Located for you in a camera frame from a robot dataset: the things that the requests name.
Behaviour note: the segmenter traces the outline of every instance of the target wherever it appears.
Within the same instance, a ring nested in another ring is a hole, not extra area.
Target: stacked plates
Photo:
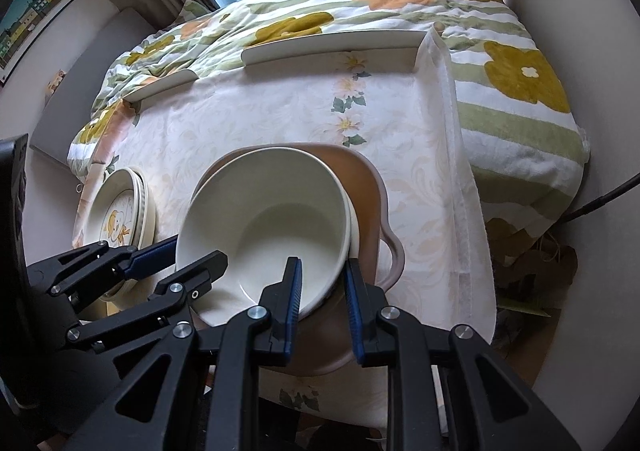
[[[398,281],[404,269],[404,249],[389,226],[386,188],[382,177],[369,160],[354,150],[330,144],[301,143],[238,149],[227,153],[206,171],[196,185],[194,198],[204,184],[226,164],[265,147],[289,147],[306,151],[319,158],[338,177],[350,205],[350,257],[357,255],[360,271],[366,283],[376,284],[385,291],[389,290]],[[353,231],[356,231],[356,238],[353,237]],[[384,272],[378,272],[378,250],[381,240],[388,246],[392,258],[391,268],[386,275]],[[305,277],[307,275],[303,262],[303,283]],[[201,327],[214,321],[212,316],[222,313],[228,306],[228,302],[220,302],[215,309],[207,308],[204,304],[207,296],[212,300],[216,292],[212,290],[198,300],[200,303],[194,304],[198,314],[194,320],[196,325]],[[316,310],[304,319],[301,316],[292,360],[287,368],[278,368],[276,371],[300,377],[324,375],[337,370],[352,359],[351,333],[344,291],[342,287],[334,287],[329,297]]]
[[[110,247],[135,245],[139,249],[154,241],[156,205],[142,172],[123,167],[104,181],[91,206],[84,227],[85,243],[105,240]],[[137,282],[118,283],[103,301],[117,301]]]

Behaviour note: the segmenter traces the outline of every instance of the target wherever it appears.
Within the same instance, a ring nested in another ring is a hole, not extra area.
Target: framed picture
[[[0,21],[0,84],[14,71],[21,57],[73,0],[14,0]]]

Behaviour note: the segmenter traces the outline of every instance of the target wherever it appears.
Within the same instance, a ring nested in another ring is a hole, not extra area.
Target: metal screw
[[[400,310],[394,306],[385,306],[380,310],[380,315],[385,319],[398,319],[400,316]]]
[[[469,325],[458,325],[453,333],[460,339],[471,339],[474,336],[474,330]]]
[[[174,326],[174,336],[176,336],[178,339],[187,338],[191,335],[192,332],[193,328],[188,321],[180,321],[177,325]]]
[[[246,314],[251,317],[251,319],[262,319],[267,315],[267,309],[264,306],[256,305],[247,310]]]
[[[80,338],[80,330],[77,328],[71,328],[71,330],[66,333],[66,338],[69,339],[69,341],[78,341]]]

